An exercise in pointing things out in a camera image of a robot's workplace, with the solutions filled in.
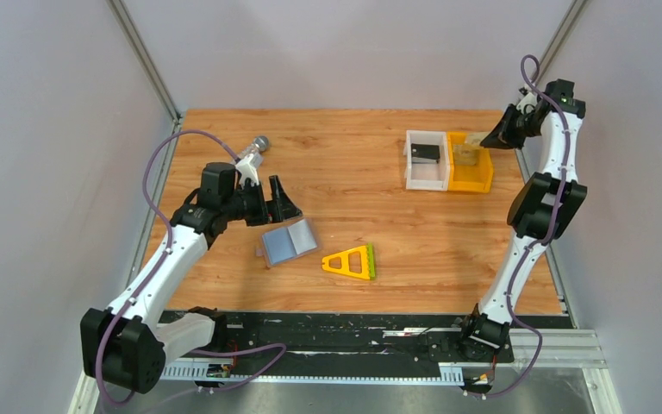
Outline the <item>pink leather card holder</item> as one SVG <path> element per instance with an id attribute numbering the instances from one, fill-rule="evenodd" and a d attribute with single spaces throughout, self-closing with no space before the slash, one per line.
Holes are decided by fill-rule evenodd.
<path id="1" fill-rule="evenodd" d="M 308 218 L 303 218 L 263 233 L 254 253 L 265 261 L 267 267 L 276 267 L 320 249 L 315 225 Z"/>

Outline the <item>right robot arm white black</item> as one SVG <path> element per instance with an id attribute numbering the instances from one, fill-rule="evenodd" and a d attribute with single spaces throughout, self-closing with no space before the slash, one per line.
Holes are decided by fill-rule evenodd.
<path id="1" fill-rule="evenodd" d="M 521 149 L 526 139 L 540 137 L 543 155 L 539 169 L 531 173 L 509 208 L 507 224 L 512 233 L 495 280 L 461 325 L 456 349 L 466 359 L 487 359 L 503 350 L 529 274 L 587 196 L 576 171 L 578 131 L 586 104 L 575 98 L 574 86 L 556 79 L 542 93 L 528 92 L 506 108 L 481 142 L 488 149 Z"/>

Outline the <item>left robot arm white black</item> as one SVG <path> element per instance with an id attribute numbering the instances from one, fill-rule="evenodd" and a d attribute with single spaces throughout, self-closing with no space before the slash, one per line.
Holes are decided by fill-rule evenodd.
<path id="1" fill-rule="evenodd" d="M 200 185 L 163 220 L 166 233 L 131 284 L 103 310 L 90 308 L 80 321 L 84 372 L 98 383 L 145 394 L 165 367 L 197 349 L 222 351 L 227 318 L 216 309 L 192 308 L 177 321 L 159 320 L 189 271 L 205 256 L 228 224 L 282 223 L 302 216 L 279 176 L 264 193 L 250 167 L 211 162 Z"/>

